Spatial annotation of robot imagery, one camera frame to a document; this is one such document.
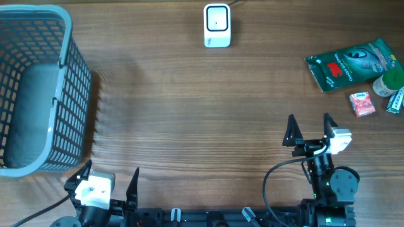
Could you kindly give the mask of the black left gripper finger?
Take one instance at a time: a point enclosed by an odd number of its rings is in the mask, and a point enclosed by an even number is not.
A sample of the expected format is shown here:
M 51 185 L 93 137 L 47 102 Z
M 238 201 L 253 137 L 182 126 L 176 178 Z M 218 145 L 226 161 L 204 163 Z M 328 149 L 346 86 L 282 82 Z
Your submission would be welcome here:
M 126 209 L 135 211 L 138 207 L 138 178 L 140 168 L 137 167 L 126 191 Z
M 82 180 L 88 180 L 91 167 L 92 161 L 88 160 L 76 173 L 66 180 L 64 190 L 66 192 L 74 192 Z

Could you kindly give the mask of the green white candy bar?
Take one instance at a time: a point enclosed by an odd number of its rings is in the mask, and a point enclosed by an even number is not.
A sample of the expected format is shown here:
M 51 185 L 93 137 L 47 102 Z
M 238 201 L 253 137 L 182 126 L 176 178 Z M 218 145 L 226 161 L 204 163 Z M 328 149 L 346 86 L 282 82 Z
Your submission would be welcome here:
M 403 90 L 404 88 L 399 89 L 389 99 L 388 106 L 386 111 L 392 114 L 398 114 L 401 110 L 401 105 L 403 101 Z

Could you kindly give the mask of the green 3M gloves package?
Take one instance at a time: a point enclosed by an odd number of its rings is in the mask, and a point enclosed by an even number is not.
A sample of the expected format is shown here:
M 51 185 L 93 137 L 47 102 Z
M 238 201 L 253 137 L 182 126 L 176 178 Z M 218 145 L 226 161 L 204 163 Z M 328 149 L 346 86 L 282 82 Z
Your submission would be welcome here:
M 329 92 L 402 70 L 386 42 L 377 40 L 305 58 L 321 91 Z

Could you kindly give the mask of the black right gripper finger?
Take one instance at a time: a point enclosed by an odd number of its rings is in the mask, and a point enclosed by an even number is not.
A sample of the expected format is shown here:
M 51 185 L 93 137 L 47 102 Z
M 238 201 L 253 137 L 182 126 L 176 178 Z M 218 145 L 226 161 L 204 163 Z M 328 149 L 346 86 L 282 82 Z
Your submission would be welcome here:
M 324 122 L 324 135 L 328 138 L 333 138 L 335 133 L 333 132 L 334 127 L 338 127 L 338 124 L 332 119 L 329 113 L 323 115 Z
M 294 117 L 294 114 L 288 116 L 287 129 L 283 138 L 282 146 L 300 146 L 303 142 L 303 136 L 299 129 L 299 125 Z

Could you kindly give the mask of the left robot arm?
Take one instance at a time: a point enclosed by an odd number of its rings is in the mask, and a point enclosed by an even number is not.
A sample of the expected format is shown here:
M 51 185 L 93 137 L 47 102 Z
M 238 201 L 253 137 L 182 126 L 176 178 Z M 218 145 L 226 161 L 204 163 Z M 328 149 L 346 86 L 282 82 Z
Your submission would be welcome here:
M 77 217 L 65 216 L 51 225 L 64 226 L 141 226 L 137 214 L 138 178 L 137 168 L 126 190 L 126 200 L 111 198 L 116 176 L 113 173 L 92 171 L 88 160 L 64 184 L 68 199 L 78 212 Z

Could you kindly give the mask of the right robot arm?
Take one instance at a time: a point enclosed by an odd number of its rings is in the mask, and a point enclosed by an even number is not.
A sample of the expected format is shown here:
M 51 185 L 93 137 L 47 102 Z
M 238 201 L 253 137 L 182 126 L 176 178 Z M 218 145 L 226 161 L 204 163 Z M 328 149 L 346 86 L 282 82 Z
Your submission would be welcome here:
M 355 226 L 352 205 L 358 190 L 359 174 L 347 166 L 335 166 L 332 156 L 352 142 L 352 133 L 338 126 L 324 114 L 324 136 L 305 140 L 294 115 L 288 116 L 282 145 L 293 147 L 293 157 L 300 157 L 309 179 L 313 199 L 303 199 L 298 206 L 294 226 Z

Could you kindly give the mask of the green lid plastic jar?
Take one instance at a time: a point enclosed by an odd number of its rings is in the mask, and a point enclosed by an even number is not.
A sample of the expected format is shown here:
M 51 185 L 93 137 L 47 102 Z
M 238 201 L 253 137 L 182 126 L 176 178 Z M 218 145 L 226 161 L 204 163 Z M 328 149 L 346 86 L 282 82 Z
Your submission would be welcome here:
M 382 76 L 373 82 L 374 92 L 381 96 L 387 97 L 403 87 L 403 70 L 391 69 L 386 71 Z

